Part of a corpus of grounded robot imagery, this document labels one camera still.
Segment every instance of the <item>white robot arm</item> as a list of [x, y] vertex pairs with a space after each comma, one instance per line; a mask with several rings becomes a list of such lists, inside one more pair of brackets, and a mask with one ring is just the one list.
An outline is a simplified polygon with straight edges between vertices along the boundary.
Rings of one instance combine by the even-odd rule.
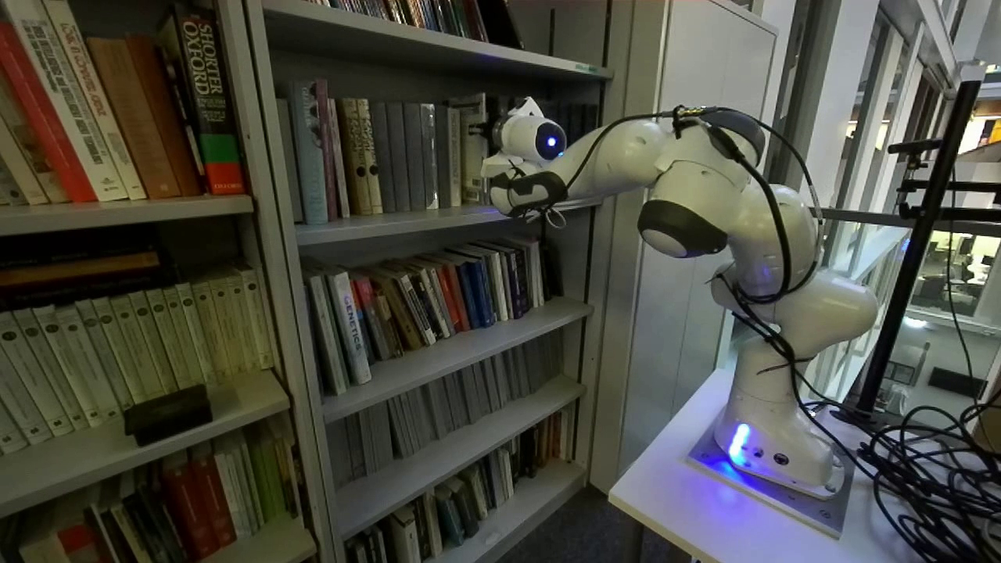
[[618, 118], [563, 149], [561, 128], [529, 99], [500, 123], [497, 142], [500, 153], [482, 173], [490, 205], [508, 215], [649, 187], [639, 232], [653, 252], [678, 260], [733, 252], [709, 281], [714, 302], [782, 339], [739, 350], [736, 384], [714, 425], [716, 449], [756, 478], [835, 493], [844, 471], [805, 419], [790, 368], [863, 335], [874, 296], [815, 272], [815, 215], [796, 191], [765, 184], [752, 168], [763, 128], [723, 108], [674, 110], [664, 123]]

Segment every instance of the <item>white book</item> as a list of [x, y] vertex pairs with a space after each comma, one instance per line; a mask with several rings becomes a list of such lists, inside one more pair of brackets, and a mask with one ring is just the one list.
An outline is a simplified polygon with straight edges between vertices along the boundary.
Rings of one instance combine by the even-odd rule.
[[152, 317], [156, 335], [162, 340], [162, 354], [164, 354], [173, 378], [178, 381], [178, 388], [196, 384], [194, 371], [188, 368], [190, 350], [184, 350], [184, 340], [168, 317], [168, 303], [162, 302], [162, 292], [152, 288], [144, 295], [147, 295], [149, 317]]
[[204, 325], [200, 325], [200, 317], [196, 317], [196, 303], [194, 303], [190, 284], [164, 288], [164, 295], [173, 295], [168, 302], [176, 303], [176, 322], [178, 322], [180, 339], [188, 340], [190, 368], [194, 368], [196, 381], [215, 388], [220, 378], [215, 378], [215, 368], [213, 368], [210, 343], [205, 343], [205, 335], [204, 335]]
[[2, 0], [2, 7], [18, 41], [28, 51], [39, 87], [47, 90], [59, 123], [66, 124], [66, 139], [88, 173], [92, 198], [127, 202], [111, 153], [92, 123], [83, 90], [73, 75], [67, 56], [42, 7], [37, 0]]
[[309, 284], [309, 303], [313, 303], [313, 318], [317, 318], [317, 343], [319, 354], [325, 359], [325, 371], [329, 371], [329, 384], [334, 393], [347, 393], [351, 381], [347, 381], [347, 364], [344, 364], [344, 350], [342, 350], [342, 335], [337, 335], [337, 322], [334, 322], [334, 307], [329, 302], [329, 288], [325, 288], [325, 277], [305, 277]]
[[245, 269], [237, 272], [242, 284], [245, 284], [245, 307], [250, 317], [250, 339], [254, 339], [254, 366], [255, 368], [273, 368], [275, 359], [275, 332], [273, 332], [273, 317], [269, 317], [269, 303], [267, 303], [267, 292], [255, 279], [255, 272]]
[[101, 318], [101, 328], [102, 328], [102, 339], [121, 368], [121, 381], [127, 388], [127, 398], [132, 405], [144, 405], [149, 401], [147, 388], [140, 384], [140, 364], [135, 359], [138, 346], [132, 343], [132, 318], [121, 318], [115, 310], [111, 310], [111, 302], [109, 296], [98, 296], [92, 302], [92, 312]]
[[115, 165], [115, 173], [121, 178], [121, 187], [126, 187], [127, 202], [147, 202], [147, 191], [144, 191], [144, 184], [138, 178], [138, 168], [132, 163], [126, 134], [121, 134], [121, 128], [115, 123], [115, 112], [111, 112], [111, 108], [109, 108], [106, 95], [102, 95], [101, 75], [98, 75], [98, 69], [89, 63], [89, 51], [88, 51], [83, 36], [82, 36], [82, 30], [77, 30], [77, 23], [73, 17], [67, 0], [39, 0], [39, 3], [42, 3], [47, 17], [51, 17], [53, 30], [56, 30], [56, 37], [59, 37], [59, 45], [66, 51], [73, 75], [77, 77], [82, 95], [83, 95], [83, 99], [88, 99], [88, 108], [92, 112], [98, 132], [106, 142], [109, 160], [111, 160], [111, 165]]
[[152, 350], [147, 346], [144, 325], [132, 310], [132, 296], [127, 295], [109, 296], [109, 307], [111, 307], [111, 317], [120, 325], [120, 339], [126, 340], [127, 366], [135, 368], [132, 371], [132, 381], [135, 381], [132, 393], [138, 393], [140, 401], [162, 398], [164, 388], [162, 388], [162, 378], [156, 377], [159, 364], [152, 359]]
[[329, 223], [329, 194], [325, 194], [325, 165], [321, 165], [321, 124], [319, 124], [319, 102], [317, 87], [321, 83], [293, 83], [288, 86], [288, 115], [290, 115], [290, 139], [293, 156], [299, 173], [299, 194], [302, 194], [302, 220], [305, 226]]
[[67, 388], [67, 378], [42, 335], [42, 325], [34, 318], [30, 310], [15, 310], [12, 312], [25, 343], [30, 346], [30, 357], [37, 364], [37, 368], [42, 371], [42, 378], [51, 381], [51, 388], [56, 392], [59, 398], [59, 406], [67, 419], [73, 430], [89, 430], [88, 415], [83, 415], [83, 406], [77, 405], [76, 392]]
[[25, 392], [34, 401], [34, 406], [39, 411], [47, 430], [53, 435], [67, 435], [73, 423], [67, 423], [67, 415], [66, 415], [51, 378], [37, 366], [37, 359], [34, 359], [34, 354], [28, 346], [28, 339], [18, 332], [12, 312], [0, 312], [0, 350], [7, 354], [15, 378], [20, 378]]
[[101, 371], [111, 384], [115, 405], [121, 411], [135, 406], [135, 398], [132, 398], [127, 381], [126, 381], [126, 368], [121, 368], [121, 364], [120, 364], [120, 357], [115, 357], [115, 350], [111, 350], [111, 343], [109, 343], [109, 339], [102, 332], [102, 322], [101, 322], [101, 312], [98, 312], [92, 302], [77, 302], [73, 307], [77, 310], [77, 317], [83, 322], [83, 332], [88, 332], [88, 339], [92, 343]]
[[83, 366], [76, 354], [76, 346], [67, 343], [67, 339], [61, 335], [61, 322], [56, 317], [56, 307], [34, 307], [34, 318], [42, 328], [47, 343], [53, 346], [53, 357], [73, 388], [76, 405], [82, 406], [88, 425], [101, 425], [101, 406], [88, 392], [88, 378], [83, 378]]
[[0, 454], [10, 456], [10, 454], [18, 454], [25, 449], [28, 449], [28, 441], [25, 441], [18, 423], [10, 415], [10, 411], [0, 401]]
[[223, 335], [223, 322], [215, 317], [215, 281], [213, 279], [194, 281], [190, 292], [194, 292], [194, 310], [196, 310], [200, 328], [205, 335], [213, 377], [220, 381], [224, 381], [227, 378], [227, 364], [224, 364], [224, 346], [223, 346], [223, 339], [224, 339]]
[[138, 325], [138, 339], [144, 340], [147, 368], [156, 378], [156, 398], [173, 393], [178, 388], [178, 381], [168, 368], [162, 339], [156, 332], [156, 318], [152, 318], [147, 295], [144, 292], [127, 295], [127, 310]]
[[351, 277], [330, 272], [329, 292], [330, 292], [334, 318], [342, 328], [342, 343], [351, 364], [353, 384], [365, 384], [373, 381], [373, 366], [369, 366], [365, 328], [362, 328], [359, 307], [353, 302]]
[[59, 307], [56, 318], [61, 325], [61, 339], [67, 340], [73, 354], [77, 357], [83, 384], [92, 398], [92, 406], [101, 411], [102, 419], [120, 419], [120, 401], [111, 384], [106, 381], [101, 359], [92, 354], [92, 343], [88, 339], [83, 318], [77, 317], [76, 307]]
[[245, 281], [242, 277], [224, 277], [223, 284], [224, 284], [224, 310], [231, 325], [227, 335], [231, 335], [237, 371], [254, 371], [254, 335], [250, 335]]
[[0, 160], [0, 208], [25, 208], [18, 182], [10, 174], [7, 163]]
[[0, 405], [7, 406], [10, 419], [20, 430], [28, 444], [39, 444], [53, 438], [51, 425], [42, 423], [39, 411], [34, 406], [28, 388], [12, 371], [12, 364], [0, 350]]
[[30, 128], [15, 108], [7, 77], [0, 75], [0, 160], [7, 163], [28, 208], [61, 205], [66, 194], [56, 174], [42, 165], [39, 153], [30, 153], [30, 148]]
[[261, 530], [261, 508], [258, 508], [258, 491], [255, 491], [255, 478], [254, 478], [254, 459], [250, 459], [250, 449], [245, 435], [227, 435], [224, 438], [231, 454], [233, 454], [233, 471], [242, 478], [242, 491], [247, 493], [247, 508], [250, 508], [250, 526], [254, 533]]
[[227, 449], [215, 449], [213, 452], [215, 471], [220, 471], [220, 484], [223, 484], [223, 499], [231, 515], [231, 533], [233, 538], [250, 538], [254, 534], [254, 524], [250, 524], [250, 508], [247, 499], [242, 491], [242, 478], [233, 471], [233, 454]]

